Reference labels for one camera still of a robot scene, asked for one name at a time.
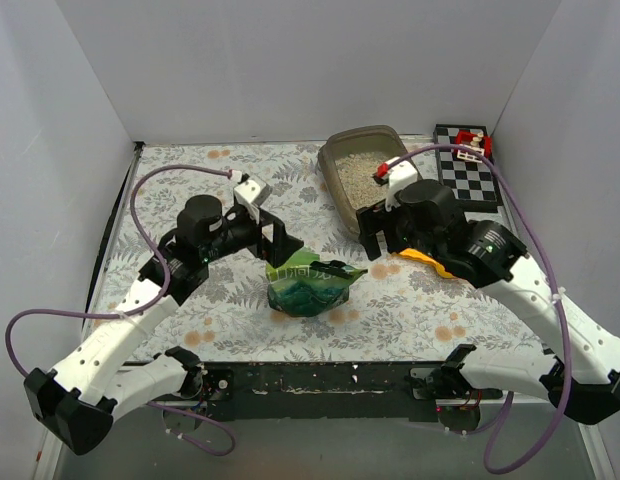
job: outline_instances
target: chessboard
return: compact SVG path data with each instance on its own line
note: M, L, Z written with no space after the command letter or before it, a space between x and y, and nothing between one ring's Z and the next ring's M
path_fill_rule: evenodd
M434 131L435 143L454 144L459 131L483 132L485 127L471 125L437 125ZM435 150L439 181L452 188L455 197L466 212L497 212L503 205L496 179L482 163L458 160L452 150ZM488 160L494 163L491 155Z

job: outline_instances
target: leaf pattern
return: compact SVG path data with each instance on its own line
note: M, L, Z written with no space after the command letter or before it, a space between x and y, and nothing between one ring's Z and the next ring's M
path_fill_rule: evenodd
M404 137L410 150L431 141ZM131 360L148 361L182 345L214 361L399 361L443 360L459 343L532 355L539 339L498 302L461 280L446 280L430 267L396 256L369 262L351 239L316 168L316 142L145 147L135 178L170 164L238 168L272 186L264 208L280 217L291 235L320 253L368 267L344 305L313 318L288 318L267 303L265 264L239 252L210 265L209 279L178 312L163 321ZM437 178L434 155L415 163L424 178ZM155 240L173 228L186 200L215 195L229 208L232 187L224 179L168 171L147 182L137 198L142 225ZM97 311L114 309L150 258L127 203L106 261ZM499 215L476 219L502 221Z

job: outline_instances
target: tabletop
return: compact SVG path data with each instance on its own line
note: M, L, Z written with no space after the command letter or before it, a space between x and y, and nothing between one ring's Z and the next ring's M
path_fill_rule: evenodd
M428 144L403 137L411 150ZM444 279L426 265L395 255L368 261L345 233L316 169L322 142L146 146L133 172L139 179L164 165L234 168L265 180L272 195L263 205L280 217L322 260L338 259L369 273L350 291L350 300L312 318L290 318L267 304L265 263L240 252L210 266L210 278L178 312L163 321L131 361L181 345L207 361L400 361L443 360L459 343L533 355L538 338L497 301L467 282ZM437 178L432 152L415 158L424 178ZM173 228L186 200L202 193L232 205L232 184L192 171L169 171L139 192L141 223L152 237ZM135 229L128 199L99 288L94 310L112 311L150 253ZM508 224L499 214L467 214ZM98 321L87 332L98 328Z

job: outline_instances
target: gray wall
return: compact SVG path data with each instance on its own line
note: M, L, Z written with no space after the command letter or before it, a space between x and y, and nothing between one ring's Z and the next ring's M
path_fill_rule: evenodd
M57 0L146 142L492 128L559 0Z
M620 0L563 0L495 138L560 283L620 336ZM602 431L620 478L620 413Z
M30 307L81 309L132 144L53 0L0 0L0 480L32 474L43 429L5 353ZM80 322L26 318L27 369L49 368Z

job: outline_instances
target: orange plastic object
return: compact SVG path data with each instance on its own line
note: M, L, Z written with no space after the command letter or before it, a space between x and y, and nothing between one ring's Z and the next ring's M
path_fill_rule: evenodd
M446 269L439 262L421 253L418 250L414 250L412 248L406 248L403 252L399 254L399 256L403 258L409 258L410 260L416 260L417 262L425 263L426 265L430 265L434 267L434 269L437 271L440 277L456 278L451 273L446 272Z

